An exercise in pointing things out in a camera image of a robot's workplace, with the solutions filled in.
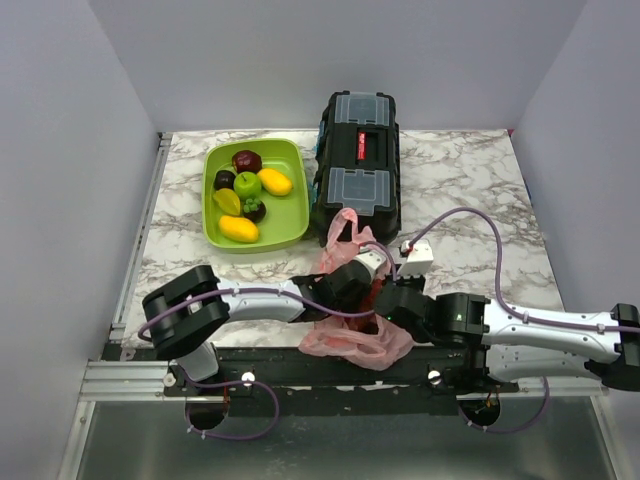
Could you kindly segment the pink plastic bag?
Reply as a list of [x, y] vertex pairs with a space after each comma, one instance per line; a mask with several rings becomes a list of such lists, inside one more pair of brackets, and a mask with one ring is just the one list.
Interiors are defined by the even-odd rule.
[[[374, 239], [370, 227], [358, 225], [353, 209], [341, 209], [329, 225], [326, 245], [311, 271], [334, 272], [355, 258], [361, 244]], [[408, 332], [380, 315], [354, 319], [331, 315], [314, 324], [298, 349], [307, 355], [340, 357], [364, 369], [383, 371], [413, 346]]]

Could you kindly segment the red fake grape bunch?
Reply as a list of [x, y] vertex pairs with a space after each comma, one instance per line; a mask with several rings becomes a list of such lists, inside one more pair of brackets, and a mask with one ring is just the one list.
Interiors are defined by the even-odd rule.
[[[383, 281], [381, 279], [376, 279], [373, 282], [368, 296], [360, 304], [360, 312], [365, 313], [373, 310], [375, 300], [380, 293], [382, 286]], [[378, 323], [376, 315], [370, 314], [367, 316], [352, 319], [351, 329], [368, 335], [376, 335], [378, 333]]]

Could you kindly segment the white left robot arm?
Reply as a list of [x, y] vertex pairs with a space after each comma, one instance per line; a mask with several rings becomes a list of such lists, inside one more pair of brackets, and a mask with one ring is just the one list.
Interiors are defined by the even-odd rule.
[[222, 380], [209, 338], [225, 323], [360, 318], [360, 304], [385, 264], [383, 256], [367, 251], [331, 273], [295, 276], [277, 284], [242, 284], [200, 265], [143, 299], [146, 323], [138, 338], [153, 345], [159, 360], [176, 362], [197, 393], [209, 395]]

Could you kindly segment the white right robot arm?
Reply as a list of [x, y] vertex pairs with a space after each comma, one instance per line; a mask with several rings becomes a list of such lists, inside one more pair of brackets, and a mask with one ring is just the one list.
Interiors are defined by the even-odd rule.
[[431, 298], [388, 281], [374, 311], [417, 343], [462, 351], [459, 377], [474, 392], [530, 377], [588, 378], [614, 390], [639, 389], [639, 310], [630, 304], [599, 313], [558, 312], [467, 293]]

